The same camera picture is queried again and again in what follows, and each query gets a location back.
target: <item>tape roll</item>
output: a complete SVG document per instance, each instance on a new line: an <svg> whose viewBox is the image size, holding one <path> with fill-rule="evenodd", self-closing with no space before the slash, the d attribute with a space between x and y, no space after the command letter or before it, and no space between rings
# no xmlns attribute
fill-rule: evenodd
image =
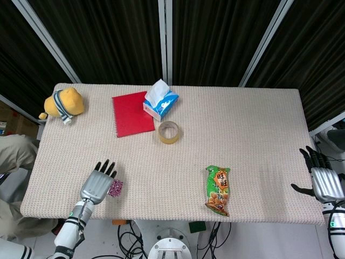
<svg viewBox="0 0 345 259"><path fill-rule="evenodd" d="M164 130L166 128L174 128L176 130L176 135L172 138L166 138L164 137ZM178 128L178 125L172 121L165 121L162 122L158 128L158 136L160 137L160 140L165 144L173 144L180 138L180 129Z"/></svg>

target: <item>blue tissue box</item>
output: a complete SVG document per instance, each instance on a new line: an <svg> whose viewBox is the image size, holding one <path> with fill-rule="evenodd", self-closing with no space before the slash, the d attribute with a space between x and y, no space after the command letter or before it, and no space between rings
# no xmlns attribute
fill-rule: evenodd
<svg viewBox="0 0 345 259"><path fill-rule="evenodd" d="M150 114L153 118L161 121L163 117L169 112L174 103L178 100L178 94L169 90L164 98L153 108L148 100L143 103L144 111Z"/></svg>

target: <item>yellow plush toy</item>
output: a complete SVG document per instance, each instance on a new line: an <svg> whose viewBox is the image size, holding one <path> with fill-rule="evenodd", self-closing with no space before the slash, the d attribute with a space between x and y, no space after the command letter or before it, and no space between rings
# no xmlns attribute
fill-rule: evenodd
<svg viewBox="0 0 345 259"><path fill-rule="evenodd" d="M69 124L74 115L84 112L84 105L80 93L73 87L58 90L52 96L45 99L45 113L41 113L39 118L44 120L47 115L61 117L64 124Z"/></svg>

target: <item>dark fabric backdrop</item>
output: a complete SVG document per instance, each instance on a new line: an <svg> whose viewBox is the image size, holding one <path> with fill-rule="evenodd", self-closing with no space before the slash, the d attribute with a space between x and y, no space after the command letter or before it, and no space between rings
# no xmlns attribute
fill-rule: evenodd
<svg viewBox="0 0 345 259"><path fill-rule="evenodd" d="M29 0L83 83L162 77L157 0Z"/></svg>
<svg viewBox="0 0 345 259"><path fill-rule="evenodd" d="M174 0L174 85L237 87L279 2Z"/></svg>
<svg viewBox="0 0 345 259"><path fill-rule="evenodd" d="M0 4L0 94L38 117L55 84L71 81L12 1Z"/></svg>
<svg viewBox="0 0 345 259"><path fill-rule="evenodd" d="M309 130L345 110L345 1L295 0L247 87L297 88Z"/></svg>

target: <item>snack bag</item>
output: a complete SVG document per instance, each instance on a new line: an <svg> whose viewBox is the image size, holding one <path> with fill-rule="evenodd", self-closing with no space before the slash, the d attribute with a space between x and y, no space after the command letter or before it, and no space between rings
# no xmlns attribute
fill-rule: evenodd
<svg viewBox="0 0 345 259"><path fill-rule="evenodd" d="M208 166L206 170L209 171L209 176L206 183L207 203L205 205L214 212L229 217L226 203L229 194L227 174L230 168Z"/></svg>

